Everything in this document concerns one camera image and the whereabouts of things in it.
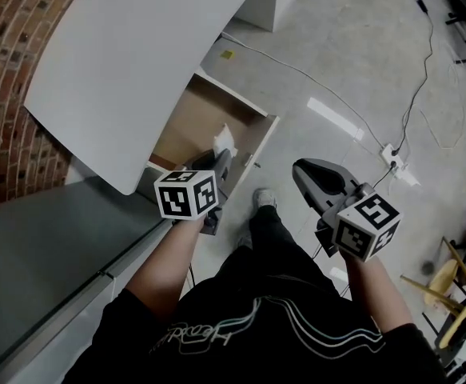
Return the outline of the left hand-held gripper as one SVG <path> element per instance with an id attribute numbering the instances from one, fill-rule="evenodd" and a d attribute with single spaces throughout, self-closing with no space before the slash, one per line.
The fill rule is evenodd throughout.
<path id="1" fill-rule="evenodd" d="M 201 232 L 215 235 L 223 205 L 229 199 L 225 182 L 232 159 L 229 149 L 224 149 L 217 158 L 213 150 L 207 150 L 163 174 L 154 183 L 161 216 L 174 222 L 203 218 Z"/>

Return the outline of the white desk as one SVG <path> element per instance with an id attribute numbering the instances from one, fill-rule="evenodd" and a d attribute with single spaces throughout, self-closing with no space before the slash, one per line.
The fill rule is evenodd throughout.
<path id="1" fill-rule="evenodd" d="M 73 0 L 26 92 L 34 118 L 132 194 L 190 79 L 245 0 Z"/>

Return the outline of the person's black trousers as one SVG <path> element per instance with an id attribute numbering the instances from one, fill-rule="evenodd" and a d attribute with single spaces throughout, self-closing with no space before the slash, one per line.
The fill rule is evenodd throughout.
<path id="1" fill-rule="evenodd" d="M 249 220 L 252 251 L 263 267 L 273 272 L 320 274 L 319 266 L 293 239 L 274 206 L 257 209 Z"/>

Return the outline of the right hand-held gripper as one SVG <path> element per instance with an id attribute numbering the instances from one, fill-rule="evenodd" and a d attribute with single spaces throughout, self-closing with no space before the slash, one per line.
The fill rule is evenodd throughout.
<path id="1" fill-rule="evenodd" d="M 319 215 L 315 236 L 329 257 L 341 251 L 367 262 L 393 240 L 401 212 L 343 166 L 300 158 L 293 163 L 292 176 Z"/>

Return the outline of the person's left forearm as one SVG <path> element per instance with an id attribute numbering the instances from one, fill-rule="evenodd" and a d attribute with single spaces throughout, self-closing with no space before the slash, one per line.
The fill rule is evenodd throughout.
<path id="1" fill-rule="evenodd" d="M 203 218 L 173 225 L 126 284 L 160 322 L 177 307 L 203 225 Z"/>

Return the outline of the wooden drawer with white front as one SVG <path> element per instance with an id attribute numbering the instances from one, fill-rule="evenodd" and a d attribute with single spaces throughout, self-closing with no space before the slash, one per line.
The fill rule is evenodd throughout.
<path id="1" fill-rule="evenodd" d="M 237 155 L 224 182 L 227 196 L 236 193 L 279 122 L 250 100 L 203 71 L 189 81 L 149 157 L 158 170 L 172 170 L 211 150 L 224 127 Z"/>

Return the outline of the wooden chair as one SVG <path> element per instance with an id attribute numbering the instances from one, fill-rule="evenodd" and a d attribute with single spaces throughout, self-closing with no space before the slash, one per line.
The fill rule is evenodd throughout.
<path id="1" fill-rule="evenodd" d="M 400 280 L 419 292 L 421 316 L 433 333 L 432 346 L 466 358 L 466 258 L 446 238 L 440 240 L 439 254 L 441 261 L 430 264 L 429 275 L 415 280 L 402 274 Z"/>

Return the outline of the white paper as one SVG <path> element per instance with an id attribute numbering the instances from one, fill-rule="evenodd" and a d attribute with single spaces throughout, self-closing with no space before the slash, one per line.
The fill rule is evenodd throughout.
<path id="1" fill-rule="evenodd" d="M 224 124 L 220 133 L 213 138 L 214 155 L 217 157 L 224 150 L 228 150 L 232 158 L 237 155 L 234 138 L 227 124 Z"/>

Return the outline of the person's right forearm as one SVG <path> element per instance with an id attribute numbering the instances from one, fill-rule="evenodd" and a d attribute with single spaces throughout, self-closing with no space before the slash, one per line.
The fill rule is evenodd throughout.
<path id="1" fill-rule="evenodd" d="M 341 256 L 352 300 L 366 309 L 382 333 L 413 324 L 409 308 L 378 257 L 362 262 L 349 253 Z"/>

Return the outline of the white power strip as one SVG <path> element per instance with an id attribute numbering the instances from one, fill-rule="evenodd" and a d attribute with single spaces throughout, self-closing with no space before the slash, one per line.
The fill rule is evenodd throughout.
<path id="1" fill-rule="evenodd" d="M 399 152 L 396 148 L 388 143 L 380 152 L 380 156 L 385 164 L 392 169 L 401 169 L 404 166 L 403 160 L 401 159 Z"/>

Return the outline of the person's grey shoe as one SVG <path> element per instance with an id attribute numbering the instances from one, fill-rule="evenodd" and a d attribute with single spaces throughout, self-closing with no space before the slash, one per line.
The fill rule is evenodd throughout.
<path id="1" fill-rule="evenodd" d="M 277 208 L 277 198 L 273 190 L 269 188 L 259 188 L 253 192 L 253 207 L 259 210 L 264 206 Z"/>

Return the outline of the person's black printed shirt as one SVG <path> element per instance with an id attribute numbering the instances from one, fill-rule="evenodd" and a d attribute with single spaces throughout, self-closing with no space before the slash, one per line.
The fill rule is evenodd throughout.
<path id="1" fill-rule="evenodd" d="M 167 323 L 123 290 L 63 384 L 446 384 L 420 330 L 382 332 L 333 287 L 232 270 L 198 283 Z"/>

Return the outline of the white paper scrap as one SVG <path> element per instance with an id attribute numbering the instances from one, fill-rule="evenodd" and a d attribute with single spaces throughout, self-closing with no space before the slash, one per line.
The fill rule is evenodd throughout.
<path id="1" fill-rule="evenodd" d="M 420 182 L 409 171 L 407 166 L 397 166 L 393 170 L 393 175 L 396 179 L 407 183 L 409 186 L 420 186 Z"/>

